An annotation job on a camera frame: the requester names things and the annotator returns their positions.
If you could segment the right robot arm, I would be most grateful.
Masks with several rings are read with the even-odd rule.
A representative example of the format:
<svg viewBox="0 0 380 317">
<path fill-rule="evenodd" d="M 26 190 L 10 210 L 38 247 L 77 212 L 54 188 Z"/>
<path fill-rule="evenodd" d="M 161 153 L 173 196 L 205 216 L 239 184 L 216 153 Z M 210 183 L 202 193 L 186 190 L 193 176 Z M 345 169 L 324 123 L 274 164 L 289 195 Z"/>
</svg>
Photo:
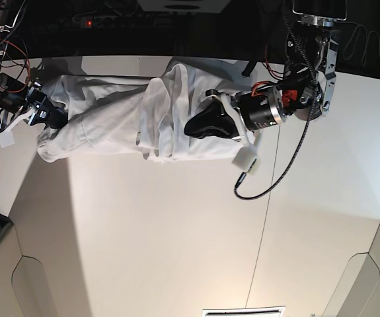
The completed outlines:
<svg viewBox="0 0 380 317">
<path fill-rule="evenodd" d="M 26 1 L 0 1 L 0 133 L 24 121 L 60 129 L 67 114 L 49 101 L 41 85 L 32 81 L 28 49 L 12 42 L 27 10 Z"/>
</svg>

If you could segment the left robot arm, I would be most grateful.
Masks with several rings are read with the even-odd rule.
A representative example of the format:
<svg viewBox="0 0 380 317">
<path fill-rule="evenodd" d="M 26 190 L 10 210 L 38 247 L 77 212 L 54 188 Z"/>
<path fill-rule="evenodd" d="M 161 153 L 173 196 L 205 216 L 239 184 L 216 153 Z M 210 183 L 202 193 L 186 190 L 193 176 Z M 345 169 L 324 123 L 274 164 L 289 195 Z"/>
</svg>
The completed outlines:
<svg viewBox="0 0 380 317">
<path fill-rule="evenodd" d="M 339 32 L 346 1 L 292 1 L 281 6 L 287 30 L 284 70 L 274 81 L 259 81 L 251 91 L 232 94 L 230 104 L 247 131 L 280 125 L 295 115 L 309 122 L 325 115 L 336 82 Z"/>
</svg>

